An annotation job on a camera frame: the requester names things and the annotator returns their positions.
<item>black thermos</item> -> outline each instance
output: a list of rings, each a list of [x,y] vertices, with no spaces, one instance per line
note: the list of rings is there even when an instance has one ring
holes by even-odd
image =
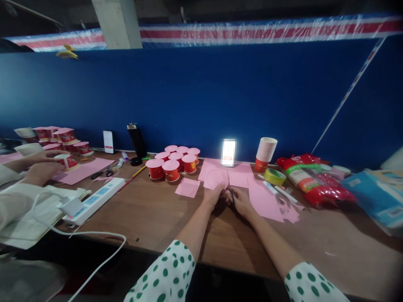
[[[134,150],[138,157],[146,157],[147,149],[144,143],[143,137],[141,136],[140,128],[137,124],[128,124],[127,131],[129,132],[130,138],[133,141]]]

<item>plastic bag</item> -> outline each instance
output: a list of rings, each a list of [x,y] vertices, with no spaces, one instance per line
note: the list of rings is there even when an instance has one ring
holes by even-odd
[[[323,203],[336,201],[357,202],[356,197],[320,166],[320,158],[312,154],[279,158],[277,164],[289,180],[305,192],[305,198],[315,208]]]

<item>hand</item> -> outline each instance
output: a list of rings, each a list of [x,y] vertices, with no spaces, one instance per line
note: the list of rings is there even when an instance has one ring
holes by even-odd
[[[33,164],[41,163],[41,162],[57,162],[59,159],[55,159],[54,157],[59,154],[69,154],[67,151],[62,150],[49,150],[49,151],[41,151],[38,153],[34,153],[24,157],[22,160],[27,163],[27,167],[32,166]]]
[[[251,214],[255,213],[255,209],[251,204],[249,196],[246,192],[241,191],[236,187],[231,187],[231,190],[234,191],[234,199],[235,199],[235,208],[244,218],[248,219]],[[232,195],[229,190],[225,191],[225,195],[227,196],[226,202],[227,205],[230,206],[232,204]]]
[[[21,183],[42,187],[57,172],[62,171],[63,169],[64,166],[58,162],[42,162],[34,164],[29,169]]]
[[[212,212],[215,205],[217,204],[218,198],[222,193],[224,193],[224,189],[224,182],[216,186],[214,190],[204,188],[204,197],[202,204],[206,205],[208,209]]]

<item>green polka dot shirt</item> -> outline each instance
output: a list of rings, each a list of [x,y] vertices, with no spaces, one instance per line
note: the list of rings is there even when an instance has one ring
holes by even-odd
[[[130,289],[125,302],[185,301],[195,266],[187,246],[172,241]]]
[[[196,264],[178,240],[147,269],[127,293],[124,302],[185,301]],[[284,279],[291,302],[339,302],[348,299],[310,263],[295,266]]]

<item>person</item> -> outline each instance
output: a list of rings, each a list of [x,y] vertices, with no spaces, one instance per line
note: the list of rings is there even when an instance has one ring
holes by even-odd
[[[21,181],[0,192],[0,231],[28,212],[36,196],[43,191],[45,183],[64,169],[64,166],[54,158],[64,153],[68,152],[41,151],[0,164],[0,186],[20,180],[20,173],[30,168]]]
[[[209,216],[222,194],[233,202],[225,184],[204,189],[204,198],[190,221],[165,252],[146,270],[124,301],[184,301],[199,258]],[[253,208],[248,194],[232,187],[236,210],[251,224],[284,280],[292,302],[348,301],[343,293],[290,246]]]

